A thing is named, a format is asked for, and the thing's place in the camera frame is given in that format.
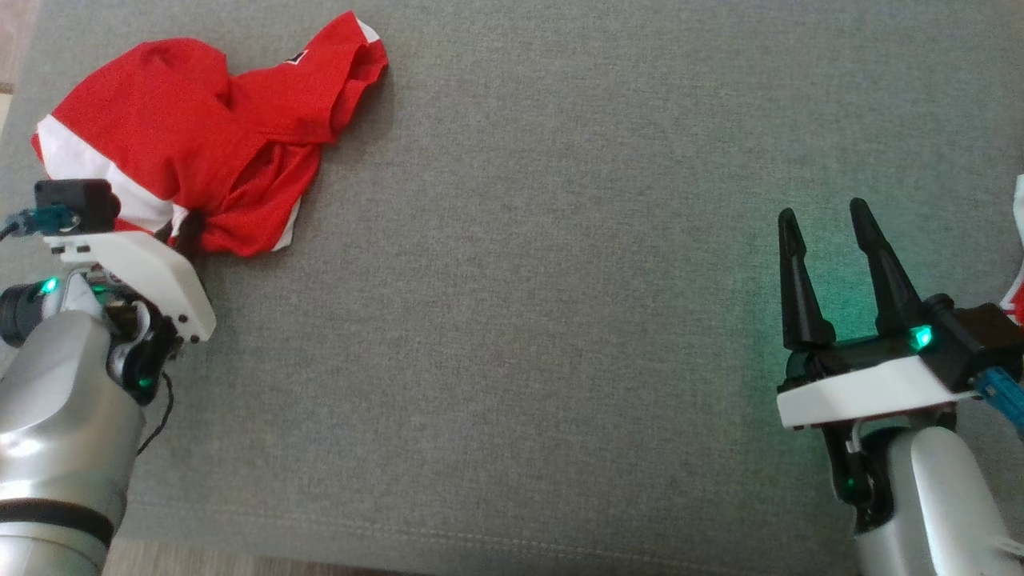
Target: glowing green led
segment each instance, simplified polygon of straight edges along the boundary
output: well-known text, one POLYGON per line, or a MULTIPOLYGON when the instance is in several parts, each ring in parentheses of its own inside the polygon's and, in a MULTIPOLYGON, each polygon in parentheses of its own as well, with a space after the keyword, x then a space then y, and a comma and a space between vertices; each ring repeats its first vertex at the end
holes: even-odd
POLYGON ((57 279, 51 278, 46 282, 43 282, 43 286, 42 288, 39 289, 39 291, 42 292, 43 294, 49 294, 50 292, 56 289, 57 289, 57 279))
POLYGON ((918 326, 910 329, 910 347, 914 352, 920 352, 921 348, 927 346, 932 342, 932 327, 929 325, 918 326))

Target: cable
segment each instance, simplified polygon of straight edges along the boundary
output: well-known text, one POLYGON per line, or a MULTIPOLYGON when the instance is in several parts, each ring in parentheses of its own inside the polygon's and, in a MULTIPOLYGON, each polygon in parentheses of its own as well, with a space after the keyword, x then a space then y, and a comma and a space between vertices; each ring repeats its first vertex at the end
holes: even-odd
POLYGON ((10 222, 9 224, 3 227, 3 230, 0 230, 0 241, 10 236, 14 231, 17 230, 17 228, 18 228, 17 222, 10 222))
POLYGON ((164 417, 160 419, 160 423, 157 424, 157 427, 153 428, 150 437, 146 438, 145 442, 138 447, 138 452, 135 453, 136 457, 140 456, 142 451, 150 446, 150 443, 153 442, 155 438, 160 436, 160 433, 164 431, 164 427, 167 426, 167 418, 171 416, 171 410, 174 409, 174 384, 171 383, 171 377, 167 375, 167 372, 164 372, 162 375, 164 376, 164 380, 167 382, 167 408, 164 409, 164 417))

